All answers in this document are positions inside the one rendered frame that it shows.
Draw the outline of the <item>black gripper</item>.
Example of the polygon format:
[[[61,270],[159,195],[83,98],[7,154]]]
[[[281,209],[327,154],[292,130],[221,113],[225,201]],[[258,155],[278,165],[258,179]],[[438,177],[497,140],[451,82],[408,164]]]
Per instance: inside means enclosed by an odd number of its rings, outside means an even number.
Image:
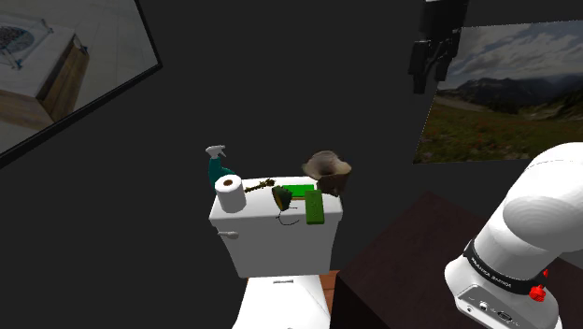
[[[434,80],[446,80],[448,68],[457,56],[459,39],[469,0],[423,0],[419,22],[420,40],[415,41],[409,59],[408,74],[413,93],[424,94],[428,70],[436,51],[434,42],[449,40],[437,57]]]

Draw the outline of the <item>bright green flat box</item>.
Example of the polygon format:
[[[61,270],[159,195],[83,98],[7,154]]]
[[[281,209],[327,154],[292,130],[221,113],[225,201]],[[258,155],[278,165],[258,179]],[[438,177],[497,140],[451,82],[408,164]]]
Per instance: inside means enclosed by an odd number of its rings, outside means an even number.
[[[291,184],[283,185],[283,188],[291,193],[292,200],[303,200],[307,191],[314,191],[314,184]]]

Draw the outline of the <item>green remote control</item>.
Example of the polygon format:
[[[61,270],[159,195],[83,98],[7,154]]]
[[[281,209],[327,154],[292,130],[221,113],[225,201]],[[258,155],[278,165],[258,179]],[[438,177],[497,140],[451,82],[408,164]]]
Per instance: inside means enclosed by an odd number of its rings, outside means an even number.
[[[322,192],[320,190],[306,191],[306,223],[317,225],[325,223]]]

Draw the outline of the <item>dark brown robot stand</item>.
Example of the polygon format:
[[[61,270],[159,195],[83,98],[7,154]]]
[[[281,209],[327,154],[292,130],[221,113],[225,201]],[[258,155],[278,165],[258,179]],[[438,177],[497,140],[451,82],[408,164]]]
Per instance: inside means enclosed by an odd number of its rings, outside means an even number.
[[[330,329],[485,329],[444,278],[485,219],[423,194],[336,275]]]

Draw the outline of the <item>teal spray bottle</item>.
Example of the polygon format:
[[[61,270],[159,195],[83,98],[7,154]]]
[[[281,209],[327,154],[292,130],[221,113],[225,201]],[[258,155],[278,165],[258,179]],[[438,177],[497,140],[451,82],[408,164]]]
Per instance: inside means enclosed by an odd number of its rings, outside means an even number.
[[[215,192],[215,183],[223,176],[234,175],[235,172],[221,164],[221,156],[225,156],[224,145],[209,146],[206,153],[209,155],[208,178],[210,187]]]

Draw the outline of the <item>white toilet paper roll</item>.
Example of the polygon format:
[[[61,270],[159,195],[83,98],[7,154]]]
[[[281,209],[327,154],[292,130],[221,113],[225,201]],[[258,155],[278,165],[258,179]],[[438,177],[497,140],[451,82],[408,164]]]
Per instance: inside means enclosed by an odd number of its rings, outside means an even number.
[[[235,174],[225,175],[215,182],[215,192],[221,209],[236,213],[247,205],[242,179]]]

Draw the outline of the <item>mountain landscape wall picture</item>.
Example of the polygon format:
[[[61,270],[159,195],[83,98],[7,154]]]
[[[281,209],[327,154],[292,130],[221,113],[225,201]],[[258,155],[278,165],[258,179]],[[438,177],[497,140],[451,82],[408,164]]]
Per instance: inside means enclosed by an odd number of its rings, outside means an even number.
[[[416,164],[531,159],[583,142],[583,20],[466,27]]]

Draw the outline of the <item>dark green corded round device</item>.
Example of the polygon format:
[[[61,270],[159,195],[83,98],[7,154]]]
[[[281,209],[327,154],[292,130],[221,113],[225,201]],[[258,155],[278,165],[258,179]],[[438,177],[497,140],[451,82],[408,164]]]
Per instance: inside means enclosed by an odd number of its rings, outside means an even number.
[[[277,215],[278,222],[284,226],[296,224],[296,222],[284,223],[281,220],[281,214],[290,208],[290,204],[292,201],[292,192],[282,186],[275,186],[272,188],[272,196],[279,209],[279,214]]]

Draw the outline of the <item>black framed wall mirror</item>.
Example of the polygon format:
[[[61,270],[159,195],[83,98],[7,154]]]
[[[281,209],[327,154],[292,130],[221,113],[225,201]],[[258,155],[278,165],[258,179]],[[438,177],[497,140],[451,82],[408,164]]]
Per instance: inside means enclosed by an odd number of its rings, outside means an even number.
[[[139,0],[0,0],[0,168],[161,66]]]

